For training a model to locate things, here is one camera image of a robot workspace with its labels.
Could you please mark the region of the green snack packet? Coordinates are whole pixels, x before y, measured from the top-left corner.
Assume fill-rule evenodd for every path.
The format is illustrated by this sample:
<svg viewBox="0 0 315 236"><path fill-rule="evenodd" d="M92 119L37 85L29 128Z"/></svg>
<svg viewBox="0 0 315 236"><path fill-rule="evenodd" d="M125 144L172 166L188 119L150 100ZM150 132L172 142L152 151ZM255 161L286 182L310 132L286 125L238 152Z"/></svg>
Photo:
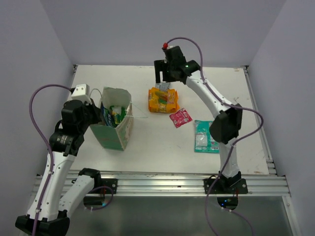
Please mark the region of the green snack packet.
<svg viewBox="0 0 315 236"><path fill-rule="evenodd" d="M110 111L116 125L119 125L126 116L126 110L122 106L111 106Z"/></svg>

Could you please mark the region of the orange yellow snack packet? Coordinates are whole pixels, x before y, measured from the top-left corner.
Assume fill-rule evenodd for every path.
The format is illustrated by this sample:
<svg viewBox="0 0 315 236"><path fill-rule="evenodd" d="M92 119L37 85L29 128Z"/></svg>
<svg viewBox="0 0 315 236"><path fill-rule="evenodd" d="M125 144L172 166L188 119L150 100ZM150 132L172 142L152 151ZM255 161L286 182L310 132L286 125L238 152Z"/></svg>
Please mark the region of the orange yellow snack packet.
<svg viewBox="0 0 315 236"><path fill-rule="evenodd" d="M148 91L148 110L152 113L175 113L180 109L178 93L175 89L162 91L151 88Z"/></svg>

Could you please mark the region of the green paper bag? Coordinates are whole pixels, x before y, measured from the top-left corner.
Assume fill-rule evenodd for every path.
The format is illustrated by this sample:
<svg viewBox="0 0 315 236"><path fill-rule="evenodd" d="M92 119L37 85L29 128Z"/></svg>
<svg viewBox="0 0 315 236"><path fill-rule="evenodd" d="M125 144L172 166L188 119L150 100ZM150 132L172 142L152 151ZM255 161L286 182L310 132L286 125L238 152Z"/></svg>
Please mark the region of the green paper bag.
<svg viewBox="0 0 315 236"><path fill-rule="evenodd" d="M132 102L131 94L125 89L104 87L100 94L99 108L101 103L109 111L111 106L122 106L126 110L126 116L116 128L106 126L102 116L102 121L91 125L90 129L103 148L123 151L129 142L134 119L148 116L145 113L140 116L133 114L136 106Z"/></svg>

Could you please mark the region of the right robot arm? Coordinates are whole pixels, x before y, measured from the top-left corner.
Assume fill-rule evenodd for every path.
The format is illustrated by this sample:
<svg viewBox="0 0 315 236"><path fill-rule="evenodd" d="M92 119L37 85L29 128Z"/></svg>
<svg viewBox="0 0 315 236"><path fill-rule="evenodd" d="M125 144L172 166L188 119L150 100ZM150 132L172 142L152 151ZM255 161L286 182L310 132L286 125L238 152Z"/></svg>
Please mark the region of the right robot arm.
<svg viewBox="0 0 315 236"><path fill-rule="evenodd" d="M225 193L232 192L241 180L237 164L236 148L232 143L239 136L242 123L242 106L226 100L204 77L203 69L194 60L187 61L179 46L164 43L165 59L155 60L156 82L182 82L193 90L210 110L214 120L209 127L210 135L219 144L219 187Z"/></svg>

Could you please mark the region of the teal candy packet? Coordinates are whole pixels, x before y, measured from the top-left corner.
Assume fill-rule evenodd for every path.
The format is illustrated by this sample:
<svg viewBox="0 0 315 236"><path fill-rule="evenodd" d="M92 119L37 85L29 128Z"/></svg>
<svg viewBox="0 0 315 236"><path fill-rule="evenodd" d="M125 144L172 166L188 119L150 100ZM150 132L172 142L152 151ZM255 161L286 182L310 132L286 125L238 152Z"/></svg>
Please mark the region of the teal candy packet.
<svg viewBox="0 0 315 236"><path fill-rule="evenodd" d="M199 153L219 154L219 144L210 134L212 121L195 120L195 144L194 151Z"/></svg>

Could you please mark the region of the dark blue chips packet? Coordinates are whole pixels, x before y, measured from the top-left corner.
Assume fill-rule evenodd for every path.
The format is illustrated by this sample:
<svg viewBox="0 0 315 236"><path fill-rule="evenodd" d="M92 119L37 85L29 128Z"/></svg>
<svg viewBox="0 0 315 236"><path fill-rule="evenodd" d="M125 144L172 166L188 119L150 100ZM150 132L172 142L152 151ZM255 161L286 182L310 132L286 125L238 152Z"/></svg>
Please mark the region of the dark blue chips packet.
<svg viewBox="0 0 315 236"><path fill-rule="evenodd" d="M106 126L116 128L117 125L115 124L114 118L111 115L110 111L104 107L103 103L100 105L101 113L104 117L104 123Z"/></svg>

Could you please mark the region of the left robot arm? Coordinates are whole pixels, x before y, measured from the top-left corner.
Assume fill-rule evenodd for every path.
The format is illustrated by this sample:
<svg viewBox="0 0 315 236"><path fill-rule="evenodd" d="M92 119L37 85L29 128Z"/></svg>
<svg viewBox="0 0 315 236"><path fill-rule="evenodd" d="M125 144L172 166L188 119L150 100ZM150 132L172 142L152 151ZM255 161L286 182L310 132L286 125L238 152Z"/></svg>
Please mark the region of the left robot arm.
<svg viewBox="0 0 315 236"><path fill-rule="evenodd" d="M49 139L47 163L36 197L25 215L17 217L15 226L30 236L66 235L71 215L89 193L101 190L100 172L83 168L71 188L63 186L84 134L91 124L101 121L100 109L93 101L70 100L62 108L62 119Z"/></svg>

